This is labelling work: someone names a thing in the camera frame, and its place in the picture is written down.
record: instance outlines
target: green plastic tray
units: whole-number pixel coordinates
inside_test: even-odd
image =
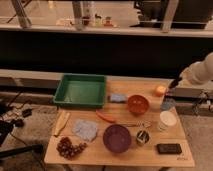
[[[105,88],[103,75],[64,74],[53,102],[62,107],[102,108]]]

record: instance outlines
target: purple bowl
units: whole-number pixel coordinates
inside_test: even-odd
[[[131,140],[129,130],[118,124],[106,128],[103,135],[104,145],[113,153],[123,153],[127,151],[131,145]]]

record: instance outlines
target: wall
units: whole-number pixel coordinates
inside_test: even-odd
[[[0,68],[174,78],[213,38],[0,31]]]

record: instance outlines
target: white cup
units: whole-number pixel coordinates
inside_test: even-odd
[[[160,113],[160,121],[158,122],[158,130],[166,131],[169,127],[176,124],[177,119],[170,111],[163,111]]]

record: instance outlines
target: grapes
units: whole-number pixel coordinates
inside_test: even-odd
[[[73,145],[68,137],[63,137],[57,145],[57,150],[60,156],[66,159],[72,159],[72,157],[76,156],[77,154],[80,154],[86,147],[86,143]]]

